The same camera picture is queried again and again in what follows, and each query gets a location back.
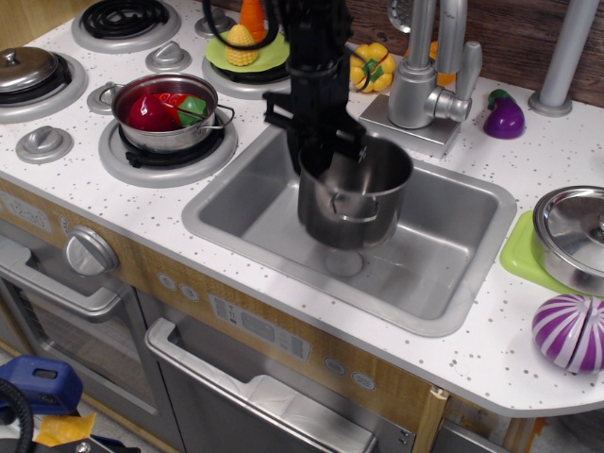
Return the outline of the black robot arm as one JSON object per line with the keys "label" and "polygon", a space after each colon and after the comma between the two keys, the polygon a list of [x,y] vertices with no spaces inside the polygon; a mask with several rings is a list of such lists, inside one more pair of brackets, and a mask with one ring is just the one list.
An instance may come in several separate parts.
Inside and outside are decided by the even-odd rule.
{"label": "black robot arm", "polygon": [[366,129],[347,111],[352,16],[344,1],[279,1],[290,46],[288,93],[265,92],[265,121],[286,131],[294,171],[361,156]]}

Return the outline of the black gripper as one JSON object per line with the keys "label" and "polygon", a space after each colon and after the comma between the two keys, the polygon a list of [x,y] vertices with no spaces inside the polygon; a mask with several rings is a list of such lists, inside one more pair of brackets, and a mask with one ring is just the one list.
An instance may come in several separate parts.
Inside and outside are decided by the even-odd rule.
{"label": "black gripper", "polygon": [[327,185],[338,189],[356,187],[355,160],[366,134],[347,111],[349,69],[348,65],[325,71],[292,68],[289,93],[262,95],[265,121],[286,131],[294,171],[319,175],[327,170]]}

